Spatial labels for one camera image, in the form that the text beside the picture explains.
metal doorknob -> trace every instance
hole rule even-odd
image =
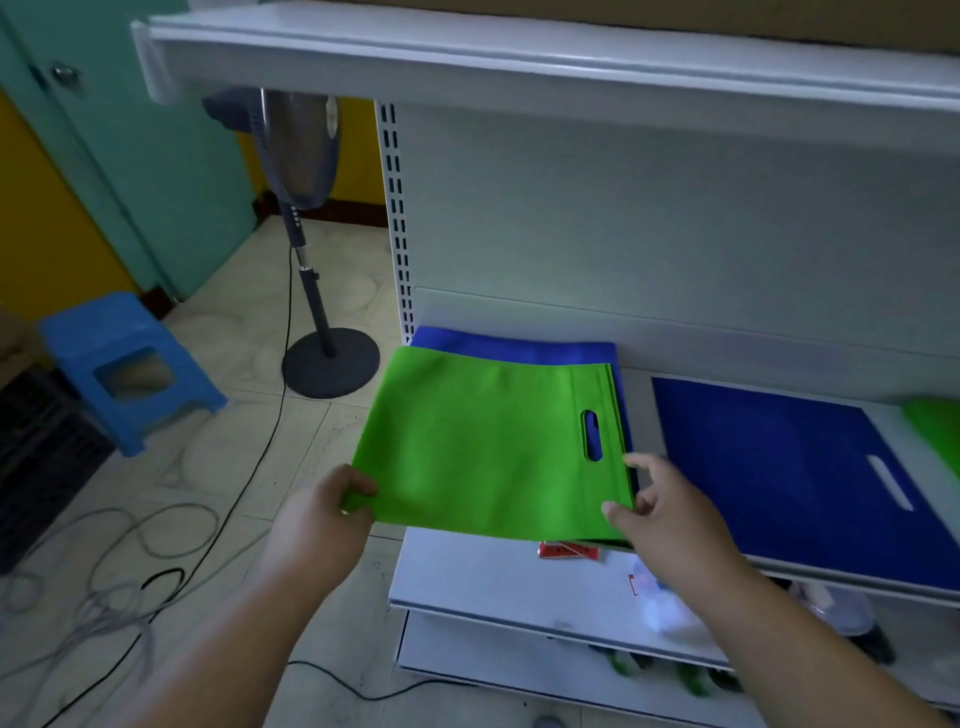
[[[80,86],[80,71],[67,63],[55,62],[50,66],[50,75],[64,88]]]

stack of bags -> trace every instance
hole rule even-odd
[[[421,327],[387,368],[353,465],[380,522],[528,541],[618,540],[630,446],[613,344]]]

brown baseboard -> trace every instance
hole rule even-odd
[[[271,215],[279,215],[280,207],[276,195],[267,190],[253,201],[256,224],[260,225]],[[387,208],[371,203],[353,203],[347,200],[327,200],[316,209],[300,211],[300,217],[306,220],[325,220],[328,223],[347,223],[348,225],[366,225],[370,228],[387,227]]]
[[[170,313],[177,302],[167,295],[160,286],[154,286],[149,291],[140,294],[140,302],[143,307],[154,314],[154,318],[162,321],[163,317]]]

cable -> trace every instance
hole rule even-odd
[[[291,258],[292,258],[292,250],[288,248],[287,249],[287,329],[286,329],[286,335],[285,335],[284,344],[283,344],[283,349],[285,352],[290,346],[290,326],[292,322],[292,312],[293,312],[293,275],[294,273],[293,273],[293,262]],[[230,558],[226,560],[226,562],[224,562],[224,564],[222,564],[220,567],[214,570],[214,572],[211,573],[209,576],[202,579],[198,584],[194,585],[192,589],[187,589],[187,585],[196,575],[197,571],[200,569],[200,566],[204,563],[204,560],[210,554],[210,551],[213,550],[213,547],[216,546],[217,541],[223,535],[224,530],[226,530],[227,528],[227,524],[230,520],[230,517],[233,515],[234,511],[236,510],[237,506],[240,503],[240,500],[243,498],[244,494],[247,492],[247,489],[250,487],[250,484],[253,482],[253,478],[256,476],[256,473],[259,470],[260,465],[263,463],[264,458],[267,456],[267,452],[270,450],[270,445],[273,443],[274,438],[276,437],[276,431],[279,428],[280,419],[283,416],[283,404],[286,401],[286,395],[287,395],[287,383],[286,383],[286,380],[284,380],[283,390],[280,393],[280,405],[276,412],[276,421],[274,422],[274,428],[270,433],[270,438],[267,440],[266,446],[264,446],[263,451],[260,453],[260,457],[257,459],[256,464],[253,466],[253,470],[250,473],[250,477],[247,479],[247,482],[244,484],[243,488],[240,489],[239,495],[237,495],[236,499],[227,510],[227,514],[224,516],[222,521],[220,521],[219,516],[215,511],[213,511],[212,508],[209,508],[209,506],[206,506],[200,503],[180,503],[172,506],[166,506],[164,508],[160,508],[159,510],[155,511],[154,513],[150,514],[149,516],[147,516],[145,519],[142,519],[142,520],[137,520],[129,511],[126,511],[125,509],[122,509],[122,508],[102,508],[96,511],[91,511],[89,513],[82,514],[81,516],[74,519],[73,521],[70,521],[68,523],[65,523],[55,528],[54,530],[46,534],[42,539],[40,539],[36,544],[34,544],[34,546],[27,552],[27,554],[24,556],[23,561],[26,561],[26,559],[30,555],[35,553],[38,548],[48,543],[49,540],[54,536],[59,535],[64,529],[69,528],[70,526],[75,525],[78,522],[84,521],[87,518],[92,518],[93,516],[100,516],[105,513],[120,513],[125,517],[127,517],[129,521],[129,526],[127,530],[125,530],[120,535],[119,538],[115,539],[113,543],[110,544],[110,546],[100,555],[100,557],[98,557],[93,568],[90,570],[90,573],[86,579],[87,594],[84,597],[84,599],[81,601],[81,604],[79,605],[77,610],[77,614],[75,615],[75,626],[74,626],[73,632],[70,635],[68,635],[60,643],[57,649],[55,649],[53,652],[50,652],[39,658],[35,658],[30,662],[25,663],[24,665],[20,665],[18,667],[15,667],[12,670],[8,670],[7,672],[0,674],[0,681],[2,681],[7,678],[13,677],[15,674],[19,674],[20,672],[23,672],[27,669],[36,667],[45,662],[49,662],[49,665],[44,670],[43,676],[37,681],[36,688],[33,690],[32,694],[30,695],[28,700],[25,702],[23,708],[21,708],[21,710],[18,711],[17,714],[10,721],[10,723],[8,724],[8,728],[15,728],[15,726],[18,723],[20,723],[21,721],[24,721],[27,718],[27,716],[33,710],[33,707],[36,704],[36,701],[39,698],[39,695],[42,692],[43,687],[46,685],[53,671],[60,665],[60,663],[66,658],[67,655],[69,655],[74,649],[76,649],[78,646],[80,646],[82,643],[86,642],[92,637],[116,632],[120,629],[124,629],[134,624],[140,625],[140,633],[133,639],[133,642],[131,642],[130,646],[127,647],[127,649],[120,656],[120,658],[113,664],[113,666],[102,677],[100,677],[98,680],[91,683],[89,686],[83,689],[76,697],[74,697],[64,706],[62,706],[51,718],[49,718],[46,722],[42,724],[41,728],[49,728],[49,726],[53,725],[58,719],[60,719],[71,708],[77,705],[87,695],[91,694],[100,685],[106,682],[109,679],[109,677],[124,663],[124,661],[133,651],[133,648],[140,642],[141,638],[144,639],[144,642],[146,644],[146,648],[144,649],[144,652],[143,652],[145,657],[144,657],[144,669],[142,670],[143,677],[141,677],[141,681],[145,679],[146,674],[149,673],[150,669],[152,668],[152,662],[153,662],[154,639],[153,639],[153,633],[150,629],[150,625],[153,623],[154,619],[156,619],[156,617],[164,609],[192,595],[194,592],[200,589],[200,587],[206,584],[210,579],[212,579],[214,576],[219,574],[223,569],[225,569],[229,564],[231,564],[233,561],[239,558],[242,554],[246,553],[248,550],[253,548],[264,537],[266,537],[268,532],[264,532],[263,534],[255,538],[253,541],[248,543],[246,546],[241,548],[239,551],[234,553],[232,556],[230,556]],[[141,528],[146,522],[148,522],[152,518],[155,518],[161,513],[164,513],[166,511],[169,511],[175,508],[198,508],[211,513],[214,518],[214,529],[211,532],[211,535],[207,537],[204,540],[204,542],[199,546],[195,546],[191,549],[188,549],[178,554],[161,554],[149,546],[149,544],[147,543],[146,539],[143,536]],[[158,573],[153,574],[146,581],[143,582],[140,589],[136,592],[132,591],[131,584],[120,584],[113,587],[109,587],[105,590],[96,590],[93,587],[93,582],[94,582],[94,577],[96,575],[97,569],[99,569],[101,564],[104,563],[104,561],[107,559],[109,554],[117,546],[119,546],[124,541],[124,539],[126,539],[126,537],[129,536],[131,533],[136,534],[136,537],[140,542],[141,547],[143,547],[146,553],[148,553],[151,556],[154,556],[155,558],[162,558],[162,559],[183,558],[184,556],[188,556],[190,554],[196,553],[200,549],[204,548],[204,546],[206,546],[206,550],[201,555],[200,559],[197,561],[197,563],[194,565],[194,568],[190,571],[189,575],[187,575],[185,579],[182,577],[183,569],[175,568],[172,570],[168,569],[168,570],[160,571]],[[174,591],[172,591],[167,596],[167,598],[160,603],[160,605],[157,608],[150,610],[146,613],[140,613],[139,608],[142,604],[143,590],[146,589],[147,586],[149,586],[151,583],[153,583],[155,580],[157,580],[161,576],[164,576],[176,571],[180,572],[180,579]],[[12,592],[14,589],[14,585],[18,581],[20,582],[27,581],[34,585],[36,597],[27,605],[15,606],[12,603]],[[32,609],[34,606],[36,606],[36,603],[42,597],[43,591],[44,591],[43,580],[40,576],[22,569],[17,569],[11,573],[11,579],[8,580],[4,593],[0,595],[0,611],[9,612],[12,614],[23,614],[24,612],[27,612],[30,609]],[[113,596],[119,593],[122,593],[124,591],[127,591],[128,593],[132,594],[132,596],[130,597],[131,603],[120,609],[116,609],[113,606],[111,606],[109,604],[110,599]]]
[[[460,682],[457,682],[456,680],[442,680],[442,679],[440,679],[440,678],[431,677],[429,680],[420,680],[418,683],[414,683],[413,685],[408,685],[408,686],[407,686],[406,688],[404,688],[403,690],[399,690],[399,691],[396,691],[396,692],[388,692],[386,695],[377,695],[376,697],[369,697],[368,695],[364,695],[363,693],[361,693],[360,691],[356,690],[355,688],[352,688],[350,685],[348,685],[347,683],[345,683],[345,682],[344,682],[343,680],[341,680],[339,677],[337,677],[336,675],[334,675],[334,674],[333,674],[330,670],[328,670],[326,667],[320,667],[319,665],[316,665],[316,664],[314,664],[314,663],[311,663],[311,662],[309,662],[309,661],[307,661],[307,660],[291,660],[289,663],[287,663],[287,667],[289,667],[289,666],[291,666],[291,665],[306,665],[307,667],[312,667],[312,668],[314,668],[314,669],[318,669],[318,670],[319,670],[320,672],[322,672],[324,675],[333,678],[333,679],[336,681],[336,683],[337,683],[338,685],[340,685],[340,687],[346,688],[347,690],[349,690],[350,692],[352,692],[354,695],[356,695],[358,698],[360,698],[361,700],[363,700],[363,701],[365,701],[365,702],[368,702],[368,703],[378,703],[378,702],[380,702],[381,700],[389,700],[389,699],[392,698],[392,697],[397,697],[398,695],[403,695],[405,692],[409,692],[409,691],[413,690],[414,688],[422,688],[424,685],[430,685],[430,684],[436,684],[436,685],[459,685],[461,688],[473,688],[473,687],[474,687],[471,683],[460,683]]]

stool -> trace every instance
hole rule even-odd
[[[40,321],[40,334],[110,437],[127,457],[143,450],[152,422],[196,402],[211,412],[227,404],[197,362],[132,293],[111,293]],[[96,377],[98,369],[156,352],[173,383],[142,400],[116,400]]]

